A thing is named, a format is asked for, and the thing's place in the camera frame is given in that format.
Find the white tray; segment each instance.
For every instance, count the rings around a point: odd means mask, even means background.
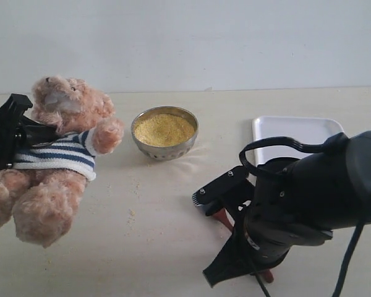
[[[344,132],[340,123],[325,118],[261,116],[253,120],[253,140],[286,136],[303,144],[322,144],[327,138],[340,132]],[[257,166],[265,164],[272,158],[304,158],[308,154],[300,153],[293,148],[276,146],[258,148],[254,155]]]

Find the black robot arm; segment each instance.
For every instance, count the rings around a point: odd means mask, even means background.
[[[56,140],[56,128],[27,118],[24,113],[33,106],[25,95],[11,94],[0,107],[0,170],[12,168],[21,147],[44,145]]]
[[[260,166],[247,161],[247,151],[273,145],[310,155]],[[292,246],[319,246],[334,230],[356,226],[333,295],[339,296],[361,230],[371,224],[371,131],[352,138],[339,133],[321,145],[288,137],[262,139],[246,146],[239,158],[241,166],[193,197],[206,215],[225,208],[234,219],[231,237],[203,271],[208,283],[247,274],[258,279],[259,272],[280,265]],[[256,177],[254,185],[249,174]]]

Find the tabletop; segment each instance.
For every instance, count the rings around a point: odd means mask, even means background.
[[[262,297],[254,277],[209,287],[202,270],[229,232],[201,215],[192,193],[240,164],[238,153],[252,141],[256,117],[331,118],[348,136],[371,130],[371,87],[110,96],[127,125],[122,143],[96,159],[97,178],[58,243],[47,249],[22,243],[12,221],[0,229],[0,296]],[[0,95],[0,106],[7,98]],[[183,107],[199,121],[195,147],[177,160],[147,158],[130,135],[132,120],[160,105]],[[351,234],[338,230],[323,246],[293,247],[273,269],[271,295],[331,296]],[[342,296],[364,295],[371,296],[371,226],[361,236]]]

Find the blue and white stripes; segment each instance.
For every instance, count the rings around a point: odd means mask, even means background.
[[[68,169],[84,175],[89,181],[96,178],[92,135],[95,128],[80,134],[68,134],[47,146],[20,150],[13,169]]]

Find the stainless steel bowl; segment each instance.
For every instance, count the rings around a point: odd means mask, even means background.
[[[143,142],[139,141],[136,138],[135,128],[142,121],[152,116],[155,116],[157,114],[172,114],[175,116],[180,116],[184,118],[185,120],[187,120],[192,125],[192,127],[194,127],[195,133],[189,140],[181,144],[173,145],[171,147],[154,147],[151,145],[144,144]],[[155,160],[168,161],[168,160],[177,159],[185,155],[194,146],[195,140],[198,136],[198,121],[197,121],[197,118],[191,112],[183,108],[175,107],[175,106],[160,106],[160,107],[151,108],[149,110],[144,111],[143,113],[140,113],[133,120],[130,129],[132,132],[132,138],[142,153],[144,153],[146,156],[153,158]]]

